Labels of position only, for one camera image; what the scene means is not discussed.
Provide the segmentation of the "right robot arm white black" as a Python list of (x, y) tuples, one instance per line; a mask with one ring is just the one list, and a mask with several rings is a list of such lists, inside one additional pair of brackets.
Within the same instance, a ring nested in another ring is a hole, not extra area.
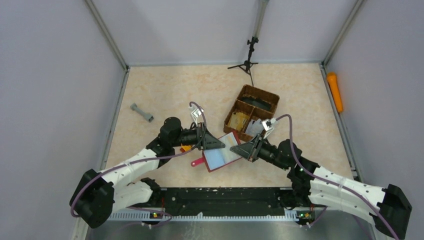
[(400, 187), (374, 186), (338, 175), (302, 157), (290, 139), (276, 146), (258, 135), (230, 150), (250, 162), (263, 160), (287, 170), (297, 205), (334, 208), (373, 224), (388, 237), (406, 238), (412, 205)]

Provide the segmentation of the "brown wicker divided basket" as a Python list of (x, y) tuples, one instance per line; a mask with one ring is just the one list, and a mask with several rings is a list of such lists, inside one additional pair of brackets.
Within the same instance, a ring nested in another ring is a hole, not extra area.
[[(271, 111), (266, 111), (266, 110), (263, 110), (261, 108), (255, 107), (253, 105), (247, 104), (247, 103), (241, 101), (242, 97), (254, 97), (254, 98), (259, 98), (261, 100), (264, 100), (267, 103), (271, 104)], [(275, 93), (272, 93), (272, 92), (269, 92), (269, 91), (266, 91), (266, 90), (245, 84), (241, 88), (241, 90), (238, 93), (232, 107), (230, 108), (229, 113), (227, 114), (227, 116), (224, 119), (223, 132), (226, 133), (226, 134), (228, 134), (230, 132), (235, 132), (235, 133), (237, 133), (237, 135), (238, 135), (238, 137), (241, 141), (244, 141), (244, 142), (250, 141), (253, 137), (249, 136), (245, 133), (249, 122), (251, 120), (258, 120), (258, 119), (265, 120), (265, 119), (273, 118), (274, 114), (276, 112), (276, 109), (278, 107), (279, 100), (280, 100), (280, 96), (278, 94), (275, 94)], [(242, 113), (249, 115), (249, 119), (247, 120), (246, 124), (244, 125), (244, 128), (242, 129), (242, 131), (232, 129), (232, 128), (227, 126), (227, 124), (230, 120), (230, 115), (233, 112), (242, 112)]]

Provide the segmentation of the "gold card in basket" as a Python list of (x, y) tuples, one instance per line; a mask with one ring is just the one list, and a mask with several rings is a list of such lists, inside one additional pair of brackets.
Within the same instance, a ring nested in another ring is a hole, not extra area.
[(249, 115), (243, 112), (233, 112), (230, 114), (227, 126), (231, 129), (242, 131), (248, 119)]

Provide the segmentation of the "black item in basket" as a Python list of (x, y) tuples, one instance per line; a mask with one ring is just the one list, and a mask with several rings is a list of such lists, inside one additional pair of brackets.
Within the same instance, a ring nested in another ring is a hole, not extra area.
[(271, 112), (272, 105), (270, 103), (260, 99), (260, 98), (252, 97), (252, 96), (243, 96), (241, 98), (241, 101), (246, 103), (246, 104), (252, 105), (254, 107), (257, 107), (257, 108), (263, 109), (265, 111)]

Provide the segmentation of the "gold credit card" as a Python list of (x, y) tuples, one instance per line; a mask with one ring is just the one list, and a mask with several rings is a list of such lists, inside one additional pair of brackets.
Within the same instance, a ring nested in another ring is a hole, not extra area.
[(233, 132), (220, 137), (219, 140), (225, 144), (225, 148), (220, 150), (225, 164), (229, 164), (240, 158), (239, 155), (230, 150), (231, 147), (237, 146), (239, 144)]

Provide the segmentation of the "grey plastic connector piece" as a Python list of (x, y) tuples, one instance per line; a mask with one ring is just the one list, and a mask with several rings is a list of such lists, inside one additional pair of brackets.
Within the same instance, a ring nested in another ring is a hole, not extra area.
[(138, 108), (136, 103), (131, 104), (130, 109), (138, 113), (139, 115), (141, 115), (149, 123), (151, 123), (154, 120), (153, 115), (151, 115), (150, 113), (144, 112), (143, 110)]

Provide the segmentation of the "orange flashlight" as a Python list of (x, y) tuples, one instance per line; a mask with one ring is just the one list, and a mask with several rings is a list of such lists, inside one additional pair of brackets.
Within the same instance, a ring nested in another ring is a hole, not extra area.
[(338, 78), (334, 72), (329, 72), (326, 76), (327, 83), (329, 85), (332, 98), (338, 113), (342, 113), (344, 110), (340, 90), (338, 87)]

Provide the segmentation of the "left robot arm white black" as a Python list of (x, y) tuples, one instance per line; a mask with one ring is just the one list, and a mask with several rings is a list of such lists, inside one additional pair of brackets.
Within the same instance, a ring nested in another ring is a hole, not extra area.
[(181, 157), (175, 148), (191, 146), (199, 150), (223, 149), (226, 145), (213, 136), (204, 122), (183, 128), (177, 117), (167, 118), (159, 133), (145, 148), (114, 167), (87, 170), (81, 177), (70, 201), (70, 213), (82, 218), (92, 229), (101, 226), (116, 211), (139, 203), (154, 207), (160, 193), (153, 180), (134, 180), (156, 170), (172, 158)]

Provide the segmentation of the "silver cards in basket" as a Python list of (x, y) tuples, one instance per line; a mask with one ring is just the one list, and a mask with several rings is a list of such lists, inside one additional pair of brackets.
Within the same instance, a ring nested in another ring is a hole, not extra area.
[(255, 137), (258, 134), (261, 134), (264, 131), (264, 127), (262, 124), (261, 119), (254, 120), (252, 119), (249, 124), (247, 125), (247, 128), (245, 130), (245, 133), (251, 137)]

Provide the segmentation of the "black mini tripod stand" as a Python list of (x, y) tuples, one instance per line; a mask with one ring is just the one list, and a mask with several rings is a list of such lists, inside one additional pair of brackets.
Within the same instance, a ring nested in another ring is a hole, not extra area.
[(252, 58), (253, 52), (255, 51), (255, 44), (258, 42), (259, 42), (259, 39), (254, 36), (250, 40), (248, 40), (247, 45), (249, 46), (249, 50), (248, 50), (247, 60), (245, 60), (242, 64), (227, 67), (228, 70), (235, 69), (235, 68), (241, 69), (244, 73), (246, 73), (250, 77), (251, 85), (253, 87), (255, 85), (253, 81), (251, 68), (252, 66), (257, 65), (258, 62), (252, 62), (251, 58)]

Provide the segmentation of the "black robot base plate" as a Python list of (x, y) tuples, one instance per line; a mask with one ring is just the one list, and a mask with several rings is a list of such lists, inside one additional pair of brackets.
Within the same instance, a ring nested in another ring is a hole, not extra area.
[(157, 208), (172, 216), (282, 216), (294, 208), (309, 208), (306, 196), (287, 187), (169, 187), (154, 190), (140, 208)]

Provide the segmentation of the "yellow toy block car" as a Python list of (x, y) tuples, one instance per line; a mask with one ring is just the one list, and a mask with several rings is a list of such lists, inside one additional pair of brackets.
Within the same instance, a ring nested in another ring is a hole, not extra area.
[(192, 149), (192, 145), (181, 145), (180, 152), (186, 153), (189, 152)]

